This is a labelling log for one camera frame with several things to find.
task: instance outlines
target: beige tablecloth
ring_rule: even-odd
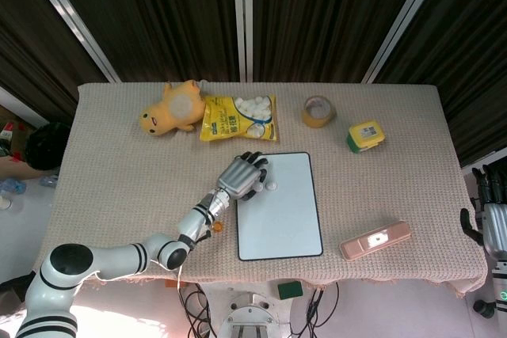
[[[215,184],[236,154],[307,151],[311,155],[324,253],[318,257],[242,262],[234,207],[224,231],[203,241],[183,267],[188,281],[303,279],[427,279],[458,292],[480,287],[483,251],[459,224],[472,210],[438,92],[430,85],[203,82],[205,93],[254,97],[275,94],[278,142],[228,139],[201,142],[198,132],[144,134],[143,108],[160,99],[162,83],[90,83],[79,106],[63,160],[48,233],[37,267],[52,247],[77,242],[114,246],[154,232],[177,236],[176,225]],[[337,117],[321,129],[301,121],[303,102],[323,95]],[[350,125],[375,119],[387,140],[353,154]],[[354,262],[343,260],[341,241],[398,219],[410,240]],[[137,278],[173,278],[152,264]]]

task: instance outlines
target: small yellow container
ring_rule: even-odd
[[[358,154],[378,146],[385,138],[386,135],[376,120],[370,120],[349,128],[347,144],[353,153]]]

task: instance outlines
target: yellow bag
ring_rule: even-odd
[[[249,100],[233,97],[204,97],[203,127],[200,139],[210,142],[234,136],[276,141],[275,96]]]

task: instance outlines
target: stuffed animal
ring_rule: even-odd
[[[139,117],[141,128],[150,135],[162,135],[173,128],[193,131],[195,123],[204,115],[204,101],[200,89],[193,80],[186,81],[173,89],[166,83],[162,100],[151,105]]]

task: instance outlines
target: tape roll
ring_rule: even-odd
[[[313,96],[304,102],[303,122],[308,127],[324,127],[333,116],[334,107],[325,97]]]

